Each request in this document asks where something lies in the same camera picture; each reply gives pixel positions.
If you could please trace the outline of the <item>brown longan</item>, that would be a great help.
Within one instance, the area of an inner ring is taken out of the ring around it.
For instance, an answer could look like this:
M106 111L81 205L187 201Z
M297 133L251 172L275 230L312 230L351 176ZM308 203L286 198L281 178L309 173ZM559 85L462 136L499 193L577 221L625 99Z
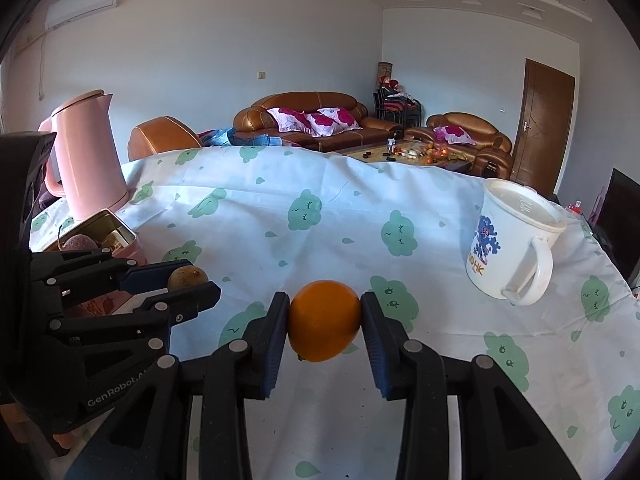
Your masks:
M198 266L180 266L169 275L167 289L170 292L198 286L208 282L206 272Z

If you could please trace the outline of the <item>yellow orange kumquat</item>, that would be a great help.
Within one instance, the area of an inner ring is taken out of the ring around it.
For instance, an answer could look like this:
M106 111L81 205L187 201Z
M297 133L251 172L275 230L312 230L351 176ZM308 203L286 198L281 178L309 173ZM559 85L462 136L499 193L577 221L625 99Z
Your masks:
M305 285L288 309L288 341L299 359L323 362L342 353L360 329L360 300L337 281Z

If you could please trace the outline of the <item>purple round fruit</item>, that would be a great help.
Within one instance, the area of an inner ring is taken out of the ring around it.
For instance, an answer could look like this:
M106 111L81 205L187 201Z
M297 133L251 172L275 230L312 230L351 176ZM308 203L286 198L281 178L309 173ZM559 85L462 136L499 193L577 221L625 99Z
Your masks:
M95 250L99 248L100 246L98 245L98 243L86 234L76 234L70 236L60 246L60 249L63 252L80 252L81 250Z

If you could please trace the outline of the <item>pink tin box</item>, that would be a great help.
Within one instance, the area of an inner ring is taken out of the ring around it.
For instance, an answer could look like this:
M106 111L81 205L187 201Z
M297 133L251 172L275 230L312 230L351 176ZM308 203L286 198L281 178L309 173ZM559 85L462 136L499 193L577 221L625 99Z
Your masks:
M76 234L90 236L101 249L109 249L116 258L134 259L139 264L146 263L137 234L108 209L100 210L66 233L58 232L58 239L44 248L44 251L61 250L61 244ZM129 292L115 290L78 304L67 310L65 314L70 318L96 318L97 316L110 315L119 310L131 298L132 295Z

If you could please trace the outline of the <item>pink electric kettle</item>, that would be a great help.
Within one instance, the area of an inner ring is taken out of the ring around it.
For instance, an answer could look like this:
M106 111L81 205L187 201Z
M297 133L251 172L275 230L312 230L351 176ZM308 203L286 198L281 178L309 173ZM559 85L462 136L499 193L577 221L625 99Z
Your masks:
M61 104L39 126L41 132L55 134L44 183L49 193L66 200L78 222L128 202L108 116L112 97L102 89L83 93Z

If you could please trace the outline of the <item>white cloud pattern tablecloth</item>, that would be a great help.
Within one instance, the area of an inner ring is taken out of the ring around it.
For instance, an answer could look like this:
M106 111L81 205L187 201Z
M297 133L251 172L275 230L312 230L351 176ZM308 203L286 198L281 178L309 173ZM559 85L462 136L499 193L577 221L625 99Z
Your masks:
M492 356L582 478L606 477L636 435L639 304L584 220L567 220L541 300L515 307L465 273L480 179L301 148L170 152L122 172L119 217L145 257L187 258L222 290L172 331L179 359L240 336L278 290L333 280L389 296L386 314L444 356Z

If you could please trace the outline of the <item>brown chair back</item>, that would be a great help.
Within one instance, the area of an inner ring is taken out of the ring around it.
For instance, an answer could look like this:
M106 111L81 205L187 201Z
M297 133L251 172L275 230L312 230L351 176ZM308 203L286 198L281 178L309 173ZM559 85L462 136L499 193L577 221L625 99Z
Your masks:
M201 146L200 138L183 122L170 116L160 116L131 130L127 153L133 162L155 154Z

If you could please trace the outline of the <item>white mug blue print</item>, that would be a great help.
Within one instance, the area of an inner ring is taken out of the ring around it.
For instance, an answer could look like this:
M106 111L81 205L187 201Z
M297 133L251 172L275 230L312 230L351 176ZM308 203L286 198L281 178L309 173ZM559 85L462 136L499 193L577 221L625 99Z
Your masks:
M484 181L465 270L484 294L530 306L547 290L552 247L566 229L566 214L532 188L512 181Z

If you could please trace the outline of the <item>black television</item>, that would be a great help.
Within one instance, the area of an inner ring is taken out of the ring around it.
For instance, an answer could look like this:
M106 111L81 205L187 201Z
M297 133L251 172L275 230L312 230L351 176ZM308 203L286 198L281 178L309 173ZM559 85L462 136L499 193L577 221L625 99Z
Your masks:
M594 232L628 285L639 276L639 185L614 168Z

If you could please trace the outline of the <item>brown leather long sofa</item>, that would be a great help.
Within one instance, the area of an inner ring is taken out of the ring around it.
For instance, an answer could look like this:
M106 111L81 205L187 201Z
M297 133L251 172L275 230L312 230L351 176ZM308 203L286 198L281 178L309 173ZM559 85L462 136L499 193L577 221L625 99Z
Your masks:
M400 139L397 122L369 115L367 107L341 92L285 92L266 96L235 115L243 140L277 136L302 148L335 152Z

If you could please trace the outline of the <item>pink floral cushion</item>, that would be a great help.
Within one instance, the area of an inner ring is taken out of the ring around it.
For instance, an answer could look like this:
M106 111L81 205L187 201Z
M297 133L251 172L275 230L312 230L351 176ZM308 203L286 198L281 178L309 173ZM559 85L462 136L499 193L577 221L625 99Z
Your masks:
M344 107L322 107L314 112L298 112L292 108L273 107L269 115L276 121L280 132L298 131L313 138L326 138L336 134L360 130L361 127Z

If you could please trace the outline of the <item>white air conditioner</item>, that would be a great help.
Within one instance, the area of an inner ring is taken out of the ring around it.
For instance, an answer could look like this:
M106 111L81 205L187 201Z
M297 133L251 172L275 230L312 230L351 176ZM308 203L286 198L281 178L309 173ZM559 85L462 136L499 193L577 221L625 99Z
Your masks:
M50 32L68 23L116 8L118 0L58 0L47 10L44 30Z

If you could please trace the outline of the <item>coffee table with items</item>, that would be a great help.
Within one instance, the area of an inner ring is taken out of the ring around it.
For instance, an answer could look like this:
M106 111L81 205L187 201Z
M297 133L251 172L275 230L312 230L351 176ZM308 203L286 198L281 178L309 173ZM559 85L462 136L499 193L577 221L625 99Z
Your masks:
M338 154L372 164L398 162L418 167L438 167L467 174L473 162L465 154L454 153L446 144L420 140L388 140L383 143L345 148Z

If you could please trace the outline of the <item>stacked dark chairs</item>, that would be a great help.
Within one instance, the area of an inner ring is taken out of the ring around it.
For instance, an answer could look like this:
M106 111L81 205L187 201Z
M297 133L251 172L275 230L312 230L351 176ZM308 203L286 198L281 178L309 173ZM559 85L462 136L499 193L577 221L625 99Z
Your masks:
M397 122L402 128L420 127L422 124L422 104L405 92L399 81L393 78L392 63L378 62L373 99L378 119Z

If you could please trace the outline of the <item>brown wooden door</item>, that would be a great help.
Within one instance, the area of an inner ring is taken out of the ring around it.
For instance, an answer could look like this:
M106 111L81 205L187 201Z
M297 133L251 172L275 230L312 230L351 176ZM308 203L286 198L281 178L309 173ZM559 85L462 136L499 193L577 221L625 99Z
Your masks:
M575 78L526 58L511 179L549 196L560 176L573 116Z

